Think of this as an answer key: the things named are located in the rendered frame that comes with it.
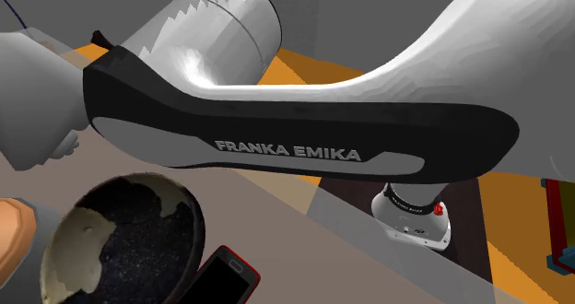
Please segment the red phone with black screen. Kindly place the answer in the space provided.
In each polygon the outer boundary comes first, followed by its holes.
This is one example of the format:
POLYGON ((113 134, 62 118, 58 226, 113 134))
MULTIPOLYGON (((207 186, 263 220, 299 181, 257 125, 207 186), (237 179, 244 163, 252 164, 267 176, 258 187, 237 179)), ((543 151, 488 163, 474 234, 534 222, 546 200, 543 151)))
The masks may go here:
POLYGON ((229 246, 220 245, 194 274, 177 304, 246 304, 260 281, 254 267, 229 246))

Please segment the dark speckled cream bowl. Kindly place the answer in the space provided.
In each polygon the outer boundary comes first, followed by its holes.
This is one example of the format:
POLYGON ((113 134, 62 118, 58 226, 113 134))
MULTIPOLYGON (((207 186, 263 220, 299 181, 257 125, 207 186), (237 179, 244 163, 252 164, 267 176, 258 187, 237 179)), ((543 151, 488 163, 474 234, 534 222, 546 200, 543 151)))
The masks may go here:
POLYGON ((108 179, 63 217, 41 262, 41 304, 177 304, 205 247, 201 206, 143 172, 108 179))

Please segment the dark robot stand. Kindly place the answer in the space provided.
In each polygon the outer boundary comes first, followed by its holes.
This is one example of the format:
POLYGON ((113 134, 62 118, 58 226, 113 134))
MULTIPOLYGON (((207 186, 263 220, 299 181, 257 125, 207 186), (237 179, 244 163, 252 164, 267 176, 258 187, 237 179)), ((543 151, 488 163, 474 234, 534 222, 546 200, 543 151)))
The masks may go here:
MULTIPOLYGON (((321 178, 319 183, 320 188, 370 216, 371 201, 384 185, 384 182, 331 178, 321 178)), ((437 253, 492 283, 478 180, 447 185, 441 193, 441 201, 449 211, 453 239, 446 250, 437 253)))

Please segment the red and teal furniture piece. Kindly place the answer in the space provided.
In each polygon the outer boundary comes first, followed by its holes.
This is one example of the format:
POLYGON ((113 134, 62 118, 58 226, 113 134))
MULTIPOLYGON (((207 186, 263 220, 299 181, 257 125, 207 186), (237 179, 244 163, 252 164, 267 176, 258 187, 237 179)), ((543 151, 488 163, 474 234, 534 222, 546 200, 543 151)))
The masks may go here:
POLYGON ((575 275, 575 182, 542 179, 551 253, 547 267, 561 275, 575 275))

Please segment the orange round container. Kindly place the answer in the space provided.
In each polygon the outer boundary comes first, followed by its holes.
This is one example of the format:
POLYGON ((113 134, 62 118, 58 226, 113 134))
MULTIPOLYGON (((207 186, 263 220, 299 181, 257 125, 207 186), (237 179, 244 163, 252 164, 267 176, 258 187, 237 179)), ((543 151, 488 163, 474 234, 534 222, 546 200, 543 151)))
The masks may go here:
POLYGON ((35 213, 29 205, 0 197, 0 289, 27 257, 36 228, 35 213))

